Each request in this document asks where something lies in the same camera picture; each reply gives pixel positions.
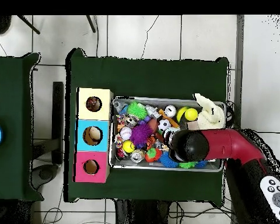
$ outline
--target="round hole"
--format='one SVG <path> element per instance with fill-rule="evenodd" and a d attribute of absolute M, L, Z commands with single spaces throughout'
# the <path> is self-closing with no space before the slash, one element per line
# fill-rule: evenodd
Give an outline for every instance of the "round hole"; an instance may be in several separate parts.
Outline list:
<path fill-rule="evenodd" d="M 83 169 L 86 173 L 96 174 L 99 171 L 99 164 L 95 160 L 88 160 L 84 163 Z"/>
<path fill-rule="evenodd" d="M 88 145 L 98 145 L 103 139 L 103 132 L 99 127 L 90 126 L 87 127 L 83 132 L 83 140 Z"/>
<path fill-rule="evenodd" d="M 96 96 L 91 96 L 86 101 L 86 108 L 89 111 L 96 112 L 99 111 L 101 107 L 102 107 L 102 101 L 100 100 L 100 98 Z"/>

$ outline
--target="blue box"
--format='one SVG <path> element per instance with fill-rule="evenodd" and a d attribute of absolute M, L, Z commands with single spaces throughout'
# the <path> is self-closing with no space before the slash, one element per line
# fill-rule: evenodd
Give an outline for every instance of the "blue box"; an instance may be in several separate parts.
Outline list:
<path fill-rule="evenodd" d="M 103 138 L 98 145 L 88 145 L 83 140 L 83 133 L 87 127 L 97 127 L 103 132 Z M 98 120 L 78 120 L 77 151 L 108 151 L 109 122 Z"/>

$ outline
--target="yellow ball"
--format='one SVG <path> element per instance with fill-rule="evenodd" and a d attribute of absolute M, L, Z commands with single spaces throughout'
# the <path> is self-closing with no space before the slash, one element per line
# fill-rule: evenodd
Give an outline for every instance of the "yellow ball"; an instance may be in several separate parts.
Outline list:
<path fill-rule="evenodd" d="M 124 149 L 124 151 L 126 151 L 127 153 L 132 153 L 135 150 L 135 145 L 130 141 L 130 140 L 126 140 L 124 141 L 124 143 L 122 144 L 122 148 Z"/>
<path fill-rule="evenodd" d="M 194 121 L 198 117 L 198 111 L 194 108 L 189 108 L 187 111 L 185 111 L 184 116 L 188 121 Z"/>

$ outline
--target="white stuffed toy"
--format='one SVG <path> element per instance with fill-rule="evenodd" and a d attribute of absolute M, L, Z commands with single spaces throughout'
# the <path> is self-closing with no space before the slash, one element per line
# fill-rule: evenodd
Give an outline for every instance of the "white stuffed toy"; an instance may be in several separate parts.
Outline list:
<path fill-rule="evenodd" d="M 202 111 L 199 113 L 197 120 L 199 129 L 222 129 L 225 123 L 223 110 L 199 93 L 196 93 L 194 97 L 202 107 Z"/>

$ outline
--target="blue spiky ball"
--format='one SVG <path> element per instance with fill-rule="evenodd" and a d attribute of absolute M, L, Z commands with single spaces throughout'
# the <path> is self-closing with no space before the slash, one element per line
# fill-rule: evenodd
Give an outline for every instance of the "blue spiky ball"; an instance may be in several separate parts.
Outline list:
<path fill-rule="evenodd" d="M 169 168 L 175 168 L 175 167 L 177 167 L 179 165 L 178 162 L 175 162 L 175 161 L 171 160 L 171 158 L 169 158 L 169 153 L 167 151 L 165 151 L 161 155 L 159 161 L 165 167 L 169 167 Z"/>

